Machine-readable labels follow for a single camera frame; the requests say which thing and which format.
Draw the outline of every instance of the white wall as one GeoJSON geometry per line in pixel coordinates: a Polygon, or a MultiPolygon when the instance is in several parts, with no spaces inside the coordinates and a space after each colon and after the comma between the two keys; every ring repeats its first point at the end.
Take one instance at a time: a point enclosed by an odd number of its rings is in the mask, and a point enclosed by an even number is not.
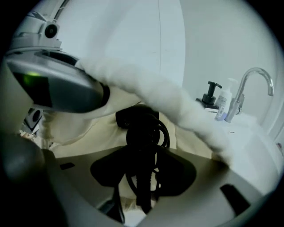
{"type": "Polygon", "coordinates": [[[182,85],[185,34],[179,0],[71,0],[58,24],[65,52],[120,58],[182,85]]]}
{"type": "MultiPolygon", "coordinates": [[[[262,19],[243,1],[180,0],[184,16],[186,56],[183,87],[192,97],[202,97],[208,81],[225,85],[239,82],[252,67],[277,78],[275,40],[262,19]]],[[[239,84],[234,87],[236,94],[239,84]]],[[[243,111],[262,123],[272,97],[259,75],[247,81],[243,111]]]]}
{"type": "Polygon", "coordinates": [[[240,82],[249,68],[264,68],[276,95],[268,96],[265,80],[252,76],[243,111],[272,131],[284,98],[284,58],[265,23],[245,2],[70,0],[58,23],[64,51],[141,65],[182,85],[193,98],[202,97],[208,81],[225,85],[232,77],[240,82]]]}

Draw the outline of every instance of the white fabric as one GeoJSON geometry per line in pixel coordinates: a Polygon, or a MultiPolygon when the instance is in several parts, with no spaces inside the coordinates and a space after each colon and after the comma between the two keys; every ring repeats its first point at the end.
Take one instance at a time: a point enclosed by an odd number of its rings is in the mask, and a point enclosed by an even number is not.
{"type": "MultiPolygon", "coordinates": [[[[170,136],[170,147],[176,148],[175,127],[163,114],[159,118],[167,127],[170,136]]],[[[93,121],[89,131],[81,139],[64,145],[55,145],[52,151],[56,158],[89,154],[114,147],[125,146],[127,130],[119,128],[116,124],[115,114],[100,117],[93,121]]]]}
{"type": "Polygon", "coordinates": [[[72,144],[82,139],[101,116],[136,104],[140,99],[160,111],[181,129],[193,131],[227,164],[231,161],[228,139],[209,114],[180,87],[166,78],[117,59],[105,58],[97,62],[81,59],[76,66],[98,81],[110,86],[107,104],[95,111],[74,114],[57,113],[50,123],[53,140],[72,144]]]}
{"type": "Polygon", "coordinates": [[[212,149],[215,159],[230,164],[232,153],[225,133],[182,88],[158,74],[117,59],[97,62],[81,59],[76,66],[104,84],[136,94],[178,127],[195,132],[212,149]]]}

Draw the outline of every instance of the coiled cord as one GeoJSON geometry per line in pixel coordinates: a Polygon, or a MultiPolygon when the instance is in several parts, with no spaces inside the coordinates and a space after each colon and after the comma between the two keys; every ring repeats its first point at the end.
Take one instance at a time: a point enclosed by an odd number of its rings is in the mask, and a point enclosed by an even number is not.
{"type": "Polygon", "coordinates": [[[151,210],[151,197],[158,197],[159,183],[157,181],[155,191],[151,191],[152,172],[155,169],[155,154],[160,139],[160,131],[164,135],[161,146],[170,147],[169,132],[163,122],[152,114],[139,116],[138,121],[128,129],[126,141],[132,151],[133,165],[126,172],[127,182],[137,196],[136,204],[141,206],[145,214],[151,210]],[[135,187],[132,176],[136,175],[137,187],[135,187]]]}

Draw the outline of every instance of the white bottle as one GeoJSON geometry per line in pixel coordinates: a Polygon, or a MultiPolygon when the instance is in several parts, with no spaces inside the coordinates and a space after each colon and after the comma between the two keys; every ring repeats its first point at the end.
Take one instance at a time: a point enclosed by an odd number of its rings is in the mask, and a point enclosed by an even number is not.
{"type": "Polygon", "coordinates": [[[238,83],[238,81],[233,78],[228,78],[227,87],[221,90],[221,94],[219,95],[216,101],[216,105],[219,107],[218,113],[215,117],[215,120],[217,121],[224,120],[228,114],[230,103],[232,100],[232,93],[230,91],[230,88],[233,83],[238,83]]]}

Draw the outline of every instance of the white towel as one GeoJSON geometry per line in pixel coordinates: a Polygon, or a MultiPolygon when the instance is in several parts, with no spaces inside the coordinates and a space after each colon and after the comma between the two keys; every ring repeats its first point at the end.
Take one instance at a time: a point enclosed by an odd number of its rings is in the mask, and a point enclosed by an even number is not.
{"type": "Polygon", "coordinates": [[[104,58],[94,62],[87,58],[79,60],[76,66],[110,86],[110,99],[104,107],[89,113],[55,114],[49,124],[53,141],[65,145],[74,143],[90,130],[96,122],[93,119],[142,100],[179,128],[194,132],[213,151],[213,158],[231,163],[231,148],[225,133],[209,113],[171,81],[118,59],[104,58]]]}

